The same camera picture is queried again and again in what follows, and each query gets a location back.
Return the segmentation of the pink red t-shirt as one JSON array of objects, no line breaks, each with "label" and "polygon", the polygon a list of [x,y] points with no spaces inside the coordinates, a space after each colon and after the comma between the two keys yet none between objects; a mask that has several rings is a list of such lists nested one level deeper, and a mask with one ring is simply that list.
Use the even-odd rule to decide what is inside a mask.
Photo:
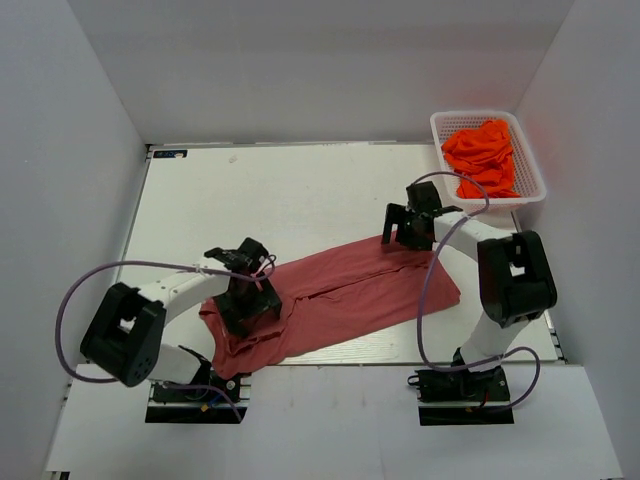
[{"label": "pink red t-shirt", "polygon": [[215,341],[212,366],[229,379],[288,357],[349,341],[449,309],[460,290],[431,251],[370,237],[277,266],[270,281],[281,315],[255,319],[247,338],[224,330],[213,300],[199,316]]}]

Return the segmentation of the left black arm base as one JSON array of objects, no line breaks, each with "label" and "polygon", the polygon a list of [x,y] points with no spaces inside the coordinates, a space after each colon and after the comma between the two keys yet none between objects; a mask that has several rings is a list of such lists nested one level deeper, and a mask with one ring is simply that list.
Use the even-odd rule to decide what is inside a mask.
[{"label": "left black arm base", "polygon": [[196,358],[200,368],[192,384],[207,388],[176,389],[169,382],[151,383],[147,424],[239,425],[250,400],[251,375],[240,373],[221,378],[211,362],[187,347],[179,349]]}]

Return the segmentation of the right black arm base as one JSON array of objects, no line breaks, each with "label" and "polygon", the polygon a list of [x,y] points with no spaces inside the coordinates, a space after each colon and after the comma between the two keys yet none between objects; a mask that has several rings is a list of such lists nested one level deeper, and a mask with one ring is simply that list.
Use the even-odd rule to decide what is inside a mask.
[{"label": "right black arm base", "polygon": [[416,370],[407,378],[417,390],[421,426],[482,426],[514,423],[504,370],[444,373]]}]

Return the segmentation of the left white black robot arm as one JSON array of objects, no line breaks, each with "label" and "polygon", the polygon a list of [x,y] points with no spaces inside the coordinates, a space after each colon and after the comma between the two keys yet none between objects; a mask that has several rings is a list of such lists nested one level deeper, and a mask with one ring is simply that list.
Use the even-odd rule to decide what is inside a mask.
[{"label": "left white black robot arm", "polygon": [[191,265],[130,264],[175,272],[142,286],[120,282],[110,287],[80,344],[87,359],[128,387],[146,379],[168,381],[188,398],[202,398],[210,390],[211,374],[197,356],[162,342],[166,325],[212,299],[224,330],[245,338],[254,318],[281,308],[269,281],[275,272],[272,255],[254,261],[203,257]]}]

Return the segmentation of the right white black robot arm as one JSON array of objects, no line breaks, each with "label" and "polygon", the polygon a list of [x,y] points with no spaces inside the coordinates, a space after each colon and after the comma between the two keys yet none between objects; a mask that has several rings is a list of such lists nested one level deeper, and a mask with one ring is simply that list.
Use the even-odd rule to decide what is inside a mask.
[{"label": "right white black robot arm", "polygon": [[540,236],[534,231],[510,233],[485,224],[455,207],[420,212],[390,203],[386,207],[382,242],[409,249],[449,245],[477,262],[482,314],[467,341],[457,350],[460,364],[437,367],[423,348],[426,365],[453,372],[451,384],[472,399],[488,385],[485,371],[513,354],[510,346],[532,321],[557,302],[557,289]]}]

